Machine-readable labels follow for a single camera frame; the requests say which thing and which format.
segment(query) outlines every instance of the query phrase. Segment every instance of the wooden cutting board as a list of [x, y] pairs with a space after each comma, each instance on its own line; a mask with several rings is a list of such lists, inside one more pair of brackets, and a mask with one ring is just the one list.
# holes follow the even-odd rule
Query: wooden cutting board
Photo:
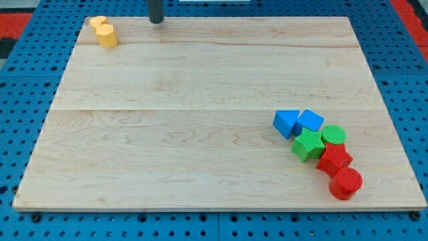
[[[427, 203], [346, 17], [89, 19], [13, 202], [39, 212], [349, 212]], [[311, 108], [342, 126], [349, 201], [273, 127]]]

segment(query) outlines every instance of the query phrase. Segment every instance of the green block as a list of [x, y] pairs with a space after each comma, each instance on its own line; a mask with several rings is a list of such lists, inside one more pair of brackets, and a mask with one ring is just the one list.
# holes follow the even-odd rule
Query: green block
[[304, 163], [309, 159], [319, 159], [325, 149], [321, 132], [303, 128], [302, 134], [294, 139], [292, 152]]
[[322, 142], [324, 143], [339, 145], [345, 142], [346, 133], [340, 126], [328, 125], [322, 129], [321, 139], [322, 139]]

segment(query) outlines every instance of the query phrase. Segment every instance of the blue block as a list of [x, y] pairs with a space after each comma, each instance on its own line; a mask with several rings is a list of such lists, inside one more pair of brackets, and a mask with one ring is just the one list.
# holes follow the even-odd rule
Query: blue block
[[299, 114], [299, 110], [278, 110], [276, 112], [274, 126], [286, 139], [290, 138]]
[[303, 127], [306, 127], [311, 131], [317, 131], [323, 122], [324, 118], [322, 116], [306, 109], [299, 119], [297, 119], [297, 122], [293, 128], [293, 134], [296, 136], [302, 134]]

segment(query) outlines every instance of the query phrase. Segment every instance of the building block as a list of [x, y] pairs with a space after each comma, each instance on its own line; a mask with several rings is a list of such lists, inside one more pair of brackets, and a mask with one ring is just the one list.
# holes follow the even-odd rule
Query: building block
[[92, 29], [94, 30], [94, 33], [96, 33], [97, 27], [100, 27], [103, 24], [108, 24], [108, 20], [107, 20], [106, 16], [91, 17], [89, 22], [90, 22]]
[[286, 139], [290, 138], [299, 114], [299, 110], [278, 110], [275, 113], [274, 126]]
[[292, 152], [297, 154], [304, 163], [309, 159], [319, 159], [324, 148], [321, 132], [311, 131], [304, 127], [302, 134], [294, 140]]
[[361, 174], [350, 167], [341, 168], [329, 183], [331, 194], [340, 200], [350, 199], [361, 186]]
[[345, 144], [333, 145], [325, 143], [325, 145], [326, 149], [321, 155], [321, 160], [316, 168], [325, 171], [333, 178], [339, 169], [348, 167], [353, 158], [346, 152]]
[[96, 28], [96, 36], [101, 47], [113, 48], [118, 45], [114, 26], [110, 24], [103, 24]]
[[346, 133], [342, 127], [337, 125], [328, 125], [322, 129], [321, 139], [324, 143], [333, 145], [343, 144], [346, 140]]
[[306, 127], [311, 131], [317, 131], [321, 124], [324, 122], [324, 118], [315, 112], [306, 109], [302, 115], [297, 119], [296, 124], [293, 128], [293, 134], [296, 136], [302, 134], [302, 129]]

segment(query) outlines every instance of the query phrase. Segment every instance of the red cylinder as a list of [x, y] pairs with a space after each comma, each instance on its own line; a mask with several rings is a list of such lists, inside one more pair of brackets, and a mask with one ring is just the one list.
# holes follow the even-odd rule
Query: red cylinder
[[350, 199], [361, 186], [362, 177], [360, 173], [350, 167], [339, 169], [329, 184], [332, 195], [341, 200]]

